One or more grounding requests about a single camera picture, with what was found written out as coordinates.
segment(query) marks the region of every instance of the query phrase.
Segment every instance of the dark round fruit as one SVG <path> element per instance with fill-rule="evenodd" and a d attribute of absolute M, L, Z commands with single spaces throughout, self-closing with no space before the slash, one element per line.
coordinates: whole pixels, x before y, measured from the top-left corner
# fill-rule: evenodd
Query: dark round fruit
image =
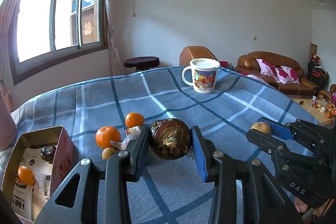
<path fill-rule="evenodd" d="M 191 132 L 179 119 L 164 119 L 152 123 L 150 146 L 164 160 L 183 157 L 191 147 Z"/>
<path fill-rule="evenodd" d="M 56 147 L 53 145 L 45 146 L 41 148 L 40 155 L 41 158 L 45 161 L 53 161 L 55 157 Z"/>

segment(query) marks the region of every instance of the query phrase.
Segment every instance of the coffee table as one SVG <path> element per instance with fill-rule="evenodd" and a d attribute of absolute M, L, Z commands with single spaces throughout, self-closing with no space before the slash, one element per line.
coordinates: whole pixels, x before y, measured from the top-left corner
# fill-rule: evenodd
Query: coffee table
<path fill-rule="evenodd" d="M 311 96 L 300 96 L 300 95 L 290 95 L 289 96 L 294 102 L 299 103 L 300 101 L 303 101 L 303 104 L 301 107 L 303 107 L 305 110 L 307 110 L 311 115 L 315 117 L 315 119 L 320 123 L 320 125 L 327 127 L 327 128 L 333 128 L 335 118 L 327 118 L 326 113 L 320 112 L 319 108 L 311 107 Z M 320 105 L 327 106 L 328 102 L 324 99 L 317 98 L 317 103 Z"/>

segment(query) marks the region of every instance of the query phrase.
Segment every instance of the window frame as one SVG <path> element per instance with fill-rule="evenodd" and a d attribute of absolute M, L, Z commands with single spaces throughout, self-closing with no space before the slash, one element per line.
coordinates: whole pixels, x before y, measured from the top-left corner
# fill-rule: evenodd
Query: window frame
<path fill-rule="evenodd" d="M 17 52 L 17 20 L 21 0 L 18 1 L 9 29 L 9 62 L 12 72 L 14 85 L 25 80 L 26 78 L 45 70 L 49 67 L 62 63 L 64 61 L 108 49 L 108 28 L 106 20 L 105 0 L 98 0 L 97 4 L 97 20 L 98 20 L 98 42 L 83 43 L 82 32 L 82 11 L 87 7 L 82 8 L 82 0 L 77 0 L 76 16 L 76 37 L 78 45 L 73 45 L 67 48 L 56 50 L 55 47 L 55 7 L 56 0 L 51 0 L 50 17 L 49 17 L 49 35 L 51 51 L 39 56 L 30 58 L 23 62 L 19 62 Z"/>

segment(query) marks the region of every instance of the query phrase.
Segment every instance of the window pane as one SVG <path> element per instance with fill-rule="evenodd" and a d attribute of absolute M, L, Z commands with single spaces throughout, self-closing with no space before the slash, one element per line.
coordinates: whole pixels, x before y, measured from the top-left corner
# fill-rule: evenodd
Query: window pane
<path fill-rule="evenodd" d="M 50 52 L 51 0 L 21 0 L 17 19 L 19 62 Z"/>
<path fill-rule="evenodd" d="M 82 0 L 83 44 L 98 42 L 98 0 Z"/>
<path fill-rule="evenodd" d="M 74 0 L 56 0 L 55 46 L 56 50 L 77 45 L 76 6 Z"/>

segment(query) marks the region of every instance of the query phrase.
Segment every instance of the orange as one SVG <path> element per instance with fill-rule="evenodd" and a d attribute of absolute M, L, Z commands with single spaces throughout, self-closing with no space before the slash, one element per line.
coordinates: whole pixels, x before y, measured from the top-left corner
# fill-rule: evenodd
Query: orange
<path fill-rule="evenodd" d="M 33 185 L 36 181 L 34 173 L 26 166 L 20 166 L 17 176 L 26 185 Z"/>
<path fill-rule="evenodd" d="M 142 126 L 144 121 L 145 121 L 144 116 L 136 112 L 128 113 L 125 117 L 125 125 L 128 128 Z"/>
<path fill-rule="evenodd" d="M 110 141 L 120 142 L 121 136 L 115 127 L 106 126 L 99 128 L 96 133 L 96 143 L 102 149 L 112 147 Z"/>

